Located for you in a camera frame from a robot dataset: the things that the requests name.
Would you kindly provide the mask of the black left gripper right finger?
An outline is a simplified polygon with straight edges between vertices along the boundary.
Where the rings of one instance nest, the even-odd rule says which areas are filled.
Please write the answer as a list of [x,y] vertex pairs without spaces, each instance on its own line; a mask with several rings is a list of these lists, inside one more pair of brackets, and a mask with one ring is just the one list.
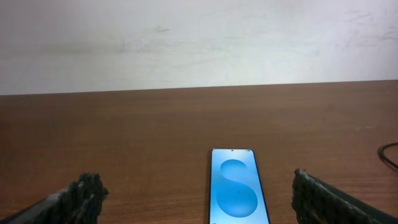
[[292,208],[299,224],[397,224],[397,218],[296,169]]

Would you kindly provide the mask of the blue Samsung Galaxy smartphone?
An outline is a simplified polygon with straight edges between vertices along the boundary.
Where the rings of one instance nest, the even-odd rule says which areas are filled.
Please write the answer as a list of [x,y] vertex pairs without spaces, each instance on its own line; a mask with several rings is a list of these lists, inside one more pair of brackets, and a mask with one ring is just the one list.
[[209,224],[270,224],[255,153],[211,151]]

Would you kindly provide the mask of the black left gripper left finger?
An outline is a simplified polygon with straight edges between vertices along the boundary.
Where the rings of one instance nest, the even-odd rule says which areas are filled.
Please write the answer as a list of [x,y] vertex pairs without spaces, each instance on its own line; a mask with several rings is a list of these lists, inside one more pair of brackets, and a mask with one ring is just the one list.
[[97,224],[109,194],[99,174],[83,173],[68,187],[1,220],[1,224]]

